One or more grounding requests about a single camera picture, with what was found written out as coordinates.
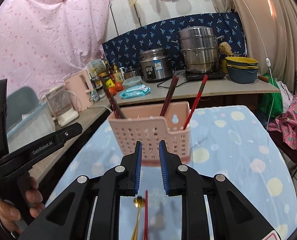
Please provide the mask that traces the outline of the person's left hand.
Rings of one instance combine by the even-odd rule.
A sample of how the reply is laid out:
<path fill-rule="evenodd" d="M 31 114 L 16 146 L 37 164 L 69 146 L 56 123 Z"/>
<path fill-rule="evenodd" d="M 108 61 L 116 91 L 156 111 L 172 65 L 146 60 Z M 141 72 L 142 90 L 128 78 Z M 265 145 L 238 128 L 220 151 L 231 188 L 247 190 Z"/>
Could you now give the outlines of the person's left hand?
<path fill-rule="evenodd" d="M 45 209 L 38 183 L 28 173 L 10 184 L 10 193 L 0 199 L 0 221 L 13 236 L 20 235 L 31 219 Z"/>

